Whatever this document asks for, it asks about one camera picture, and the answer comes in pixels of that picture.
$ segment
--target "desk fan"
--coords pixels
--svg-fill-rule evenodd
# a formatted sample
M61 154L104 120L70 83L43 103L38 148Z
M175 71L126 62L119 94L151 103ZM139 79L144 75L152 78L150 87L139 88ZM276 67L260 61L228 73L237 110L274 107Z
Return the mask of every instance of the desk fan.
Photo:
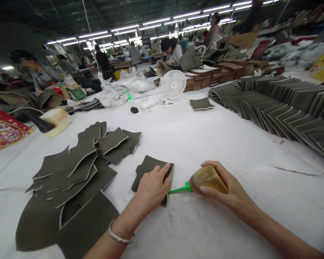
M164 103L160 104L159 107L169 107L175 102L174 99L182 94L186 87L186 77L183 72L179 70L172 70L167 72L160 82L160 87L162 88L162 100Z

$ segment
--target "work table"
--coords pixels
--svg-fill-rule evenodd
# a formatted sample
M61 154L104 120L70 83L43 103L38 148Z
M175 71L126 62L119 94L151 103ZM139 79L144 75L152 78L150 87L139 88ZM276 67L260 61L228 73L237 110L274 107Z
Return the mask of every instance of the work table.
M75 146L77 134L97 121L107 121L108 131L120 127L142 132L134 154L117 166L110 165L118 174L104 193L119 212L134 195L135 169L146 155L175 163L172 189L183 186L205 160L217 160L262 210L324 252L324 158L299 142L262 131L212 100L213 109L194 111L189 99L204 98L207 92L208 88L183 93L168 108L138 107L137 114L129 111L128 104L75 113L74 121L56 137L49 139L34 127L33 134L0 151L0 258L64 258L57 245L29 253L15 251L17 224L31 197L24 192L44 156ZM160 97L156 94L142 101ZM279 255L224 205L185 193L170 195L167 207L159 207L142 222L122 258L266 259Z

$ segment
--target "fan grille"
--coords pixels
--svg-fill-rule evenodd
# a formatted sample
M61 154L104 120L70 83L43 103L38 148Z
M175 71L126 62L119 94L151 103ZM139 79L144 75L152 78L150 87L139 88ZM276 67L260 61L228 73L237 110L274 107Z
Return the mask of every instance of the fan grille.
M185 90L186 77L179 70L167 72L160 82L163 95L169 98L175 98Z

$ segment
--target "left hand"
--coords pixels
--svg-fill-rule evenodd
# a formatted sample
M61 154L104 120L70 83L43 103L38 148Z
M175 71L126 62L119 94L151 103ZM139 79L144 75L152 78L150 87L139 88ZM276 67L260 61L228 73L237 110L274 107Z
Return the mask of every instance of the left hand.
M136 202L137 206L140 207L143 217L155 210L167 195L172 179L167 177L163 182L163 178L169 168L169 163L162 168L157 165L151 172L145 173L140 179L137 193L132 201Z

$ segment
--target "bracelet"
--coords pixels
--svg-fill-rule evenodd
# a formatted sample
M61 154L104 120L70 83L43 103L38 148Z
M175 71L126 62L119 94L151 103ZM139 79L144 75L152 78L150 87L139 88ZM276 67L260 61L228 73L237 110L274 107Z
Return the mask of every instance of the bracelet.
M122 243L122 244L125 244L125 245L129 245L129 244L132 244L133 240L134 240L134 234L132 236L131 239L123 239L119 236L117 236L116 234L114 234L112 232L112 224L113 222L115 221L116 219L113 219L112 222L109 224L109 228L108 228L108 232L109 232L109 235L111 236L111 238L113 238L115 241L118 241L119 243Z

